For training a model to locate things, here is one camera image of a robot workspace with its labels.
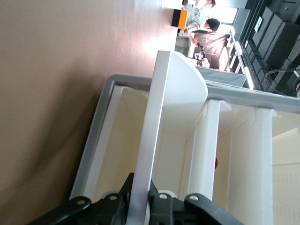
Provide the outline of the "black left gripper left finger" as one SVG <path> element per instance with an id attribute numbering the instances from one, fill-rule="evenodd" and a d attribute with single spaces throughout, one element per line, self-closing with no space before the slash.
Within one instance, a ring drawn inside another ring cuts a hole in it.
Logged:
<path id="1" fill-rule="evenodd" d="M 27 225 L 125 225 L 133 178 L 130 173 L 118 193 L 95 203 L 85 196 L 75 197 Z"/>

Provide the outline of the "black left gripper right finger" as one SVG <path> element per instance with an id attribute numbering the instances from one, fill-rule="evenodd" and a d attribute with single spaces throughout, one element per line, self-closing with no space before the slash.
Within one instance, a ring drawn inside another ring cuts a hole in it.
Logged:
<path id="1" fill-rule="evenodd" d="M 202 194 L 192 193 L 183 201 L 150 183 L 149 225 L 244 225 Z"/>

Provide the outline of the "white drawer cabinet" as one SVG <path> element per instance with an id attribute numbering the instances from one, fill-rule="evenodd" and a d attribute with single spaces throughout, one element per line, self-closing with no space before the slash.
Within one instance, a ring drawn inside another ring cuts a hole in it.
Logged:
<path id="1" fill-rule="evenodd" d="M 128 225 L 163 200 L 202 194 L 244 225 L 300 225 L 300 99 L 210 82 L 112 75 L 71 196 L 93 202 L 136 179 Z"/>

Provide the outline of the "grey background table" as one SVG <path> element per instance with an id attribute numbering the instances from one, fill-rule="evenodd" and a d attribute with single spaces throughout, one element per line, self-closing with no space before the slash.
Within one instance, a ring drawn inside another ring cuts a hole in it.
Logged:
<path id="1" fill-rule="evenodd" d="M 204 80 L 236 87 L 243 87 L 247 77 L 244 74 L 225 72 L 217 69 L 196 67 Z"/>

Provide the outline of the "grey plastic bin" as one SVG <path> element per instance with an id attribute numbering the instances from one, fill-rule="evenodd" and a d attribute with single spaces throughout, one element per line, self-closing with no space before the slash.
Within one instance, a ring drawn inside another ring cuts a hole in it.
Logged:
<path id="1" fill-rule="evenodd" d="M 183 54 L 187 58 L 189 57 L 190 52 L 190 45 L 191 45 L 191 38 L 190 37 L 182 37 L 177 36 L 175 42 L 175 51 Z"/>

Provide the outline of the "person with black hair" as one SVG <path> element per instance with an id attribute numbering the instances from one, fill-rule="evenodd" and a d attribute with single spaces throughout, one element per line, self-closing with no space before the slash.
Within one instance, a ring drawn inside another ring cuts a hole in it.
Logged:
<path id="1" fill-rule="evenodd" d="M 229 33 L 218 32 L 221 23 L 219 20 L 210 18 L 204 25 L 191 32 L 193 55 L 201 58 L 201 65 L 206 68 L 225 70 L 229 56 L 226 45 L 229 40 Z"/>

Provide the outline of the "person in grey shirt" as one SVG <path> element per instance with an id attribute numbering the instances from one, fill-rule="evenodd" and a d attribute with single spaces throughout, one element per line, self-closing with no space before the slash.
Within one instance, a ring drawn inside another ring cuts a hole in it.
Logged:
<path id="1" fill-rule="evenodd" d="M 195 47 L 198 47 L 198 41 L 192 37 L 192 32 L 205 28 L 213 32 L 217 31 L 220 26 L 220 21 L 215 18 L 208 18 L 202 8 L 192 7 L 190 5 L 182 5 L 182 8 L 187 10 L 187 23 L 184 29 L 184 34 L 191 38 Z"/>

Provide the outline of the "black storage cabinets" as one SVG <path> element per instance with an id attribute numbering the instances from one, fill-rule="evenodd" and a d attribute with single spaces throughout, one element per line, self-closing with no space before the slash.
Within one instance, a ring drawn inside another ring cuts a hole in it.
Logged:
<path id="1" fill-rule="evenodd" d="M 300 86 L 300 0 L 247 0 L 239 41 L 255 90 L 296 96 Z"/>

